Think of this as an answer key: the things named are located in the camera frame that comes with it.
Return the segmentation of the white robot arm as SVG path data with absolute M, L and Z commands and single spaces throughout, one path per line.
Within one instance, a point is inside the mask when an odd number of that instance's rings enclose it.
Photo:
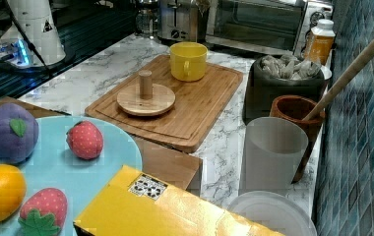
M 12 25 L 1 36 L 0 60 L 23 73 L 49 73 L 70 63 L 75 52 L 64 45 L 49 0 L 5 0 Z

